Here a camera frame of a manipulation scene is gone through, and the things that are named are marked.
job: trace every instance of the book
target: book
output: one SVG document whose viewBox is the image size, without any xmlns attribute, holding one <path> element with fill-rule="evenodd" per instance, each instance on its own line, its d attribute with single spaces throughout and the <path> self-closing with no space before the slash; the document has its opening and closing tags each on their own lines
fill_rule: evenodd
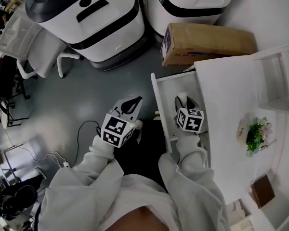
<svg viewBox="0 0 289 231">
<path fill-rule="evenodd" d="M 267 175 L 257 180 L 250 187 L 254 195 L 254 200 L 259 209 L 265 206 L 275 197 L 272 185 Z"/>
</svg>

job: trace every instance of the cardboard box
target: cardboard box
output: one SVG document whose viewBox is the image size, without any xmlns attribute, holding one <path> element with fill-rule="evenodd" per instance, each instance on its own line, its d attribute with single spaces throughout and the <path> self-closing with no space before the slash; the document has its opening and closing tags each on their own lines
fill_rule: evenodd
<svg viewBox="0 0 289 231">
<path fill-rule="evenodd" d="M 170 23 L 161 48 L 163 66 L 191 66 L 196 61 L 256 52 L 252 33 L 187 23 Z"/>
</svg>

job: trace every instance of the black cable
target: black cable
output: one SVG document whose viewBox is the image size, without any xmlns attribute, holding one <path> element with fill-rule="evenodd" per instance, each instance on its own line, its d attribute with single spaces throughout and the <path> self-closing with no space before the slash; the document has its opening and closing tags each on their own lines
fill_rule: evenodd
<svg viewBox="0 0 289 231">
<path fill-rule="evenodd" d="M 95 128 L 95 131 L 96 133 L 101 136 L 101 128 L 100 128 L 100 125 L 98 124 L 97 121 L 85 121 L 81 124 L 81 126 L 79 127 L 78 129 L 78 133 L 77 133 L 77 152 L 76 152 L 76 156 L 75 156 L 75 161 L 73 163 L 73 165 L 71 165 L 71 167 L 73 167 L 75 165 L 75 163 L 77 162 L 77 157 L 78 157 L 78 152 L 79 152 L 79 132 L 80 132 L 80 129 L 82 128 L 83 125 L 85 125 L 87 122 L 95 122 L 97 124 L 97 127 Z"/>
</svg>

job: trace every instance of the black stripe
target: black stripe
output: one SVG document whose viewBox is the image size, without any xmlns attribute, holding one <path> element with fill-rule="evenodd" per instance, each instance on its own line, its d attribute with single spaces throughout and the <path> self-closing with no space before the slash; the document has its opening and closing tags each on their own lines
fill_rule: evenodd
<svg viewBox="0 0 289 231">
<path fill-rule="evenodd" d="M 69 44 L 69 46 L 75 50 L 84 50 L 86 48 L 89 48 L 92 45 L 103 40 L 104 38 L 108 37 L 109 35 L 113 34 L 114 32 L 118 31 L 122 27 L 126 26 L 133 19 L 135 19 L 138 12 L 139 12 L 139 3 L 138 0 L 135 0 L 133 8 L 127 14 L 125 14 L 118 20 L 114 21 L 113 23 L 109 24 L 108 26 L 104 27 L 103 29 L 93 34 L 92 36 L 88 37 L 84 41 L 80 43 Z"/>
<path fill-rule="evenodd" d="M 106 0 L 98 0 L 94 4 L 90 5 L 85 10 L 81 11 L 77 16 L 77 21 L 81 22 L 82 20 L 86 19 L 90 14 L 93 14 L 94 12 L 98 11 L 99 9 L 105 7 L 109 2 Z"/>
<path fill-rule="evenodd" d="M 180 18 L 188 17 L 202 17 L 202 16 L 211 16 L 219 15 L 223 13 L 226 7 L 223 8 L 208 8 L 208 9 L 184 9 L 177 7 L 169 0 L 159 0 L 164 9 L 171 15 Z"/>
</svg>

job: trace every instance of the wire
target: wire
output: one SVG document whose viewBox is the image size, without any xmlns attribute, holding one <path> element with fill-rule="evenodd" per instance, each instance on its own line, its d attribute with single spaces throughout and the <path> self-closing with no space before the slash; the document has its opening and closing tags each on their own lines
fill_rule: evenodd
<svg viewBox="0 0 289 231">
<path fill-rule="evenodd" d="M 8 136 L 8 138 L 9 138 L 12 146 L 15 146 L 15 145 L 13 144 L 13 142 L 11 141 L 11 138 L 10 138 L 9 134 L 7 133 L 7 131 L 6 131 L 6 130 L 4 130 L 4 131 L 5 131 L 6 135 Z M 54 153 L 57 153 L 58 156 L 61 157 L 61 158 L 64 160 L 64 162 L 66 162 L 66 160 L 60 155 L 60 153 L 58 153 L 58 152 L 56 152 L 56 151 L 47 153 L 43 158 L 35 159 L 34 156 L 33 156 L 32 153 L 31 153 L 31 151 L 29 151 L 28 149 L 23 148 L 23 147 L 20 147 L 20 146 L 19 146 L 18 148 L 23 149 L 23 150 L 29 152 L 30 155 L 31 155 L 31 157 L 33 158 L 33 160 L 36 161 L 36 162 L 38 162 L 38 161 L 40 161 L 40 160 L 44 160 L 47 156 L 51 155 L 51 156 L 52 156 L 52 160 L 61 168 L 61 166 L 60 166 L 60 164 L 59 164 L 59 161 L 58 161 L 58 158 L 57 158 L 57 156 L 56 156 Z"/>
<path fill-rule="evenodd" d="M 73 167 L 75 165 L 75 163 L 77 162 L 77 157 L 78 157 L 78 153 L 79 153 L 79 132 L 80 132 L 80 129 L 82 128 L 83 125 L 85 125 L 87 122 L 94 122 L 97 124 L 97 127 L 95 128 L 95 131 L 96 133 L 101 136 L 101 127 L 100 125 L 98 124 L 97 121 L 93 121 L 93 120 L 88 120 L 88 121 L 85 121 L 81 124 L 81 126 L 79 127 L 78 129 L 78 133 L 77 133 L 77 152 L 76 152 L 76 156 L 75 156 L 75 161 L 74 163 L 71 165 L 71 167 Z"/>
</svg>

